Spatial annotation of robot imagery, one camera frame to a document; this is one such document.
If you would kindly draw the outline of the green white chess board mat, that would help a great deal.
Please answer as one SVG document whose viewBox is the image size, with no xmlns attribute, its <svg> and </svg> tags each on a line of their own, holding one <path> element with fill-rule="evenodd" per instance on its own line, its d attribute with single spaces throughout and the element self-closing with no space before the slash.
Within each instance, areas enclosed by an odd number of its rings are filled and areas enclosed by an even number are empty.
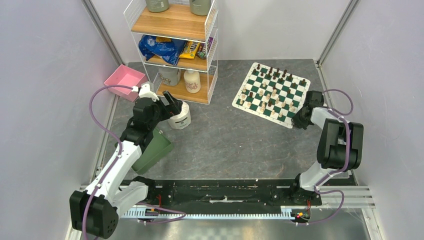
<svg viewBox="0 0 424 240">
<path fill-rule="evenodd" d="M 303 106 L 311 81 L 258 62 L 251 65 L 232 106 L 288 129 Z"/>
</svg>

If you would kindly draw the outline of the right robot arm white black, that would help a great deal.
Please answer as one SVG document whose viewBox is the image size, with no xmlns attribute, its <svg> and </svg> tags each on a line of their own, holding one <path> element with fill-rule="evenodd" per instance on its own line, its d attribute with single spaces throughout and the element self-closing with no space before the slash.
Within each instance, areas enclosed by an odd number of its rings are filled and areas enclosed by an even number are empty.
<svg viewBox="0 0 424 240">
<path fill-rule="evenodd" d="M 323 92 L 306 93 L 301 109 L 292 119 L 293 126 L 321 129 L 316 162 L 298 174 L 288 191 L 289 200 L 305 205 L 322 195 L 320 187 L 330 178 L 357 169 L 362 161 L 364 125 L 346 120 L 346 114 L 324 105 Z"/>
</svg>

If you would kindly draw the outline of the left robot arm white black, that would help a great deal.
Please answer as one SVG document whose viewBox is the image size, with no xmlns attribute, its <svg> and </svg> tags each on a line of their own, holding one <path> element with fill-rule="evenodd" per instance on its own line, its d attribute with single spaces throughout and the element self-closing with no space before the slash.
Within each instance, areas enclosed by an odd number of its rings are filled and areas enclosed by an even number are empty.
<svg viewBox="0 0 424 240">
<path fill-rule="evenodd" d="M 135 101 L 133 115 L 117 138 L 117 148 L 100 174 L 83 190 L 69 198 L 71 225 L 85 238 L 92 235 L 108 239 L 119 219 L 139 202 L 152 204 L 157 191 L 147 183 L 132 181 L 120 190 L 127 172 L 154 139 L 158 123 L 182 113 L 183 101 L 163 92 L 167 103 L 154 93 L 143 93 Z"/>
</svg>

